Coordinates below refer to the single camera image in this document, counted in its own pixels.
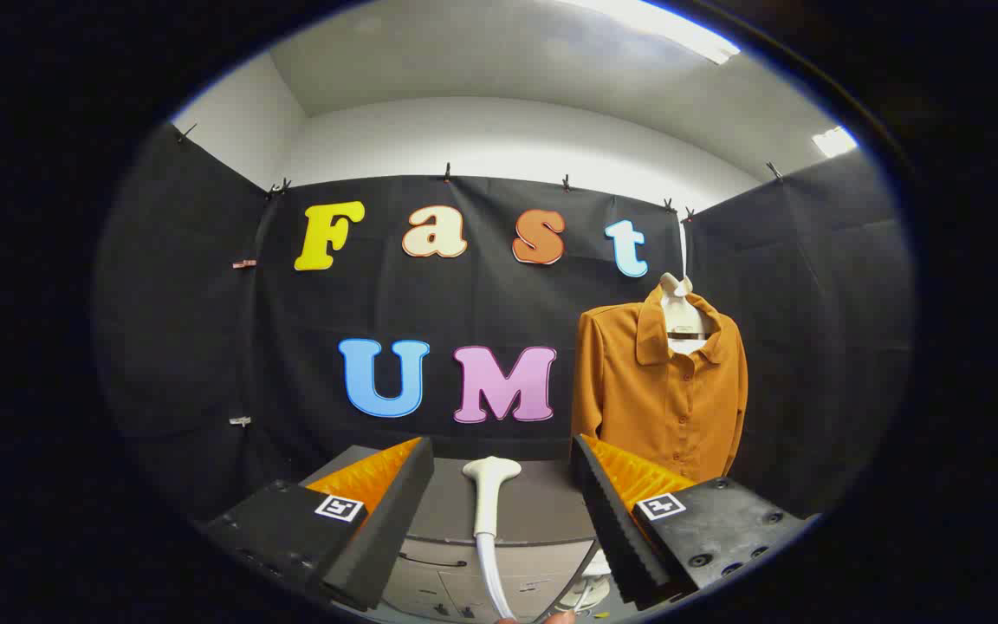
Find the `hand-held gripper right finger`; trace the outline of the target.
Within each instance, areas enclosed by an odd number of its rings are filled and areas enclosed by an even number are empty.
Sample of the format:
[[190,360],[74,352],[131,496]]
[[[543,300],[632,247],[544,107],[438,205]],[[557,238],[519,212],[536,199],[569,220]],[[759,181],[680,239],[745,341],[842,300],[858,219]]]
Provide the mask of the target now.
[[637,608],[720,588],[812,522],[731,478],[696,483],[586,435],[572,439],[570,466],[621,599]]

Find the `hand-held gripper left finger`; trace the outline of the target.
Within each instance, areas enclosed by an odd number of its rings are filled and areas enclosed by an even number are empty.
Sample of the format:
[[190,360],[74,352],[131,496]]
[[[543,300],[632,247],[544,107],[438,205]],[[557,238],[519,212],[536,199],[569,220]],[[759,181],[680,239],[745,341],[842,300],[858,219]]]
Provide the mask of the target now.
[[432,442],[417,436],[308,484],[277,479],[204,533],[296,596],[368,611],[383,599],[432,474]]

